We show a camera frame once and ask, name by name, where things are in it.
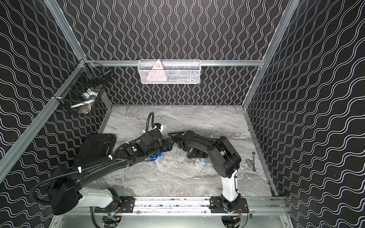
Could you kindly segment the clear jar toiletry kit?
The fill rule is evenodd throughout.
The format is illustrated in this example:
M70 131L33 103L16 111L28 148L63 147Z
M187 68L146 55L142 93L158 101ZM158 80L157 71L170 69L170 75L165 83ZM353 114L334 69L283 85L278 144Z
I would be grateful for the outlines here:
M199 167L205 167L207 164L207 159L206 158L197 158L195 160L195 165L199 166Z

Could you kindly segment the clear jar blue lid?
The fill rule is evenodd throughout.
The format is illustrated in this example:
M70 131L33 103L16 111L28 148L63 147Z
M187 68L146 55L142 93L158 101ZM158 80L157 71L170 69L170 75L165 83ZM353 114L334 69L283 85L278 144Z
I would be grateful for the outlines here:
M151 155L149 156L149 161L154 165L154 166L161 166L163 163L163 153L162 152L158 152L155 155Z

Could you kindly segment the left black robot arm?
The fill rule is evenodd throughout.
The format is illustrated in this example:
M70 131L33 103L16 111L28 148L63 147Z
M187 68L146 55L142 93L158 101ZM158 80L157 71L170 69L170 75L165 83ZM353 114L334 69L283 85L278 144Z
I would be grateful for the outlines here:
M36 183L30 197L38 204L51 206L54 215L62 215L77 207L115 209L118 194L114 190L86 190L93 181L114 171L144 162L151 155L169 152L174 142L164 138L157 128L118 146L113 152L115 135L99 134L86 138L71 168L59 167L52 177Z

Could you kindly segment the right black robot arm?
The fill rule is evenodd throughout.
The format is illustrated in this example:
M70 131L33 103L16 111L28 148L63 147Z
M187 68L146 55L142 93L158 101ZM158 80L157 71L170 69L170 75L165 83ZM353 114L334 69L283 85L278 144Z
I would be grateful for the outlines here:
M238 190L238 170L241 157L228 138L208 138L193 131L169 133L177 146L189 158L209 157L214 170L221 176L221 205L228 213L239 212L241 195Z

